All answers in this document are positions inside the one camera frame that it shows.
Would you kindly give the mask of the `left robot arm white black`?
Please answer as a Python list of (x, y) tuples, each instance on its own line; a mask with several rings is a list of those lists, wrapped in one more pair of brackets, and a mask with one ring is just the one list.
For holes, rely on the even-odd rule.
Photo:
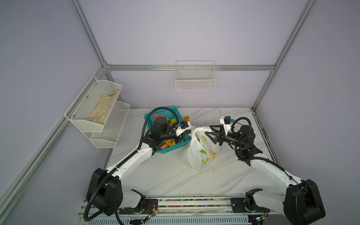
[[(153, 126), (147, 129), (149, 119), (159, 110), (170, 112), (176, 122), (171, 125), (166, 117), (157, 117)], [(123, 190), (122, 181), (159, 151), (166, 141), (182, 142), (191, 133), (190, 129), (191, 123), (179, 117), (173, 109), (158, 107), (152, 110), (143, 124), (139, 144), (113, 166), (99, 168), (92, 174), (83, 220), (89, 222), (102, 213), (118, 216), (121, 209), (141, 213), (145, 208), (145, 195), (135, 189)]]

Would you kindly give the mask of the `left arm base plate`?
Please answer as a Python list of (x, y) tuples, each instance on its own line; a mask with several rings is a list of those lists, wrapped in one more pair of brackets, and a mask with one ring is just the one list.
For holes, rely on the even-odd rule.
[(156, 209), (157, 207), (158, 199), (145, 199), (142, 204), (142, 208), (119, 208), (118, 213), (120, 215), (148, 215), (151, 214), (153, 209)]

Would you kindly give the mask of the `orange fake pear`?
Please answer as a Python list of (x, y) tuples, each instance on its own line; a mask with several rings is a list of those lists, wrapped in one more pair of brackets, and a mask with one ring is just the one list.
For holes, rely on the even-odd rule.
[(184, 121), (187, 121), (187, 122), (190, 122), (190, 117), (189, 117), (189, 116), (184, 117), (183, 120), (184, 120)]

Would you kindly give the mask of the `white plastic bag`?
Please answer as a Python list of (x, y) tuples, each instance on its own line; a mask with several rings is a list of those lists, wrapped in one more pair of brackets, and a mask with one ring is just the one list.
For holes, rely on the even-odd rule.
[(210, 127), (197, 127), (192, 130), (189, 147), (181, 153), (192, 169), (201, 170), (207, 166), (220, 152), (221, 147), (215, 144), (205, 133), (212, 132)]

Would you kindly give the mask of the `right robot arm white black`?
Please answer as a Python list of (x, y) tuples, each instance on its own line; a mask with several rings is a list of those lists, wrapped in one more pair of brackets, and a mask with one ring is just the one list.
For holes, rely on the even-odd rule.
[(274, 211), (293, 225), (310, 225), (326, 216), (317, 184), (289, 173), (268, 159), (254, 144), (256, 134), (249, 118), (222, 117), (220, 124), (211, 125), (205, 134), (214, 144), (228, 144), (239, 161), (261, 172), (280, 189), (279, 194), (267, 194), (262, 188), (246, 192), (243, 202), (246, 211), (260, 208)]

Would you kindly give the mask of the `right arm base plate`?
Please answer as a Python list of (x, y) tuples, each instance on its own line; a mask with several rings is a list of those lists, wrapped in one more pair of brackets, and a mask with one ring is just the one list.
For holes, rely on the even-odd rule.
[(255, 204), (254, 200), (248, 197), (231, 198), (231, 207), (233, 213), (266, 213), (269, 212), (263, 207), (259, 207)]

